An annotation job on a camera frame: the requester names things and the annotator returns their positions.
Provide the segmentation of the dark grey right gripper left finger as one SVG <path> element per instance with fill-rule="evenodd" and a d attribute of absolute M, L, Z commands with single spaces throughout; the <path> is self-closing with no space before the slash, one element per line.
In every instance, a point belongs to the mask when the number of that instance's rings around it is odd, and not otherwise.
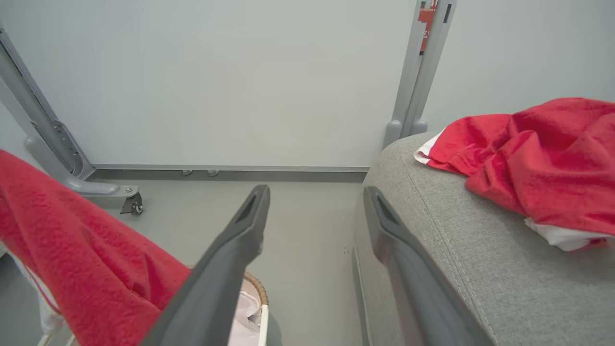
<path fill-rule="evenodd" d="M 259 256 L 270 187 L 258 185 L 143 338 L 144 346 L 226 346 L 246 267 Z"/>

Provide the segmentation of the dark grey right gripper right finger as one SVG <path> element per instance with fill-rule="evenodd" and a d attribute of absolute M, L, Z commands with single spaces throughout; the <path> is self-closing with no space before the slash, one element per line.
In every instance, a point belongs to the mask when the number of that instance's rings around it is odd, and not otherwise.
<path fill-rule="evenodd" d="M 387 269 L 407 346 L 492 346 L 420 241 L 375 186 L 363 190 L 373 253 Z"/>

